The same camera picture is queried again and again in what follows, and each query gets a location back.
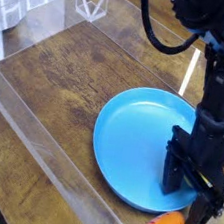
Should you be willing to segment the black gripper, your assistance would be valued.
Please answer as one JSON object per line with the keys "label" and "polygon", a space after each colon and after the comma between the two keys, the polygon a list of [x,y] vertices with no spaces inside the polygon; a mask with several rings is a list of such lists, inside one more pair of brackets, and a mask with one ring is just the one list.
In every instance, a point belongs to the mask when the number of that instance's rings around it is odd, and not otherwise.
{"label": "black gripper", "polygon": [[186,177],[197,192],[185,224],[206,224],[224,208],[224,119],[217,120],[198,107],[192,132],[172,127],[167,142],[162,189],[164,194],[178,191]]}

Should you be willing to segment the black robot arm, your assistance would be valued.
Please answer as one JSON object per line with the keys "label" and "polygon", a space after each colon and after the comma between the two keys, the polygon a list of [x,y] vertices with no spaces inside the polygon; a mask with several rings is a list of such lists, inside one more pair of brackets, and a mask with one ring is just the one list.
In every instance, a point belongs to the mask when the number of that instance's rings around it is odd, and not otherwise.
{"label": "black robot arm", "polygon": [[178,125],[168,142],[163,188],[187,177],[197,191],[186,224],[206,224],[224,210],[224,0],[171,0],[175,16],[205,41],[203,97],[190,133]]}

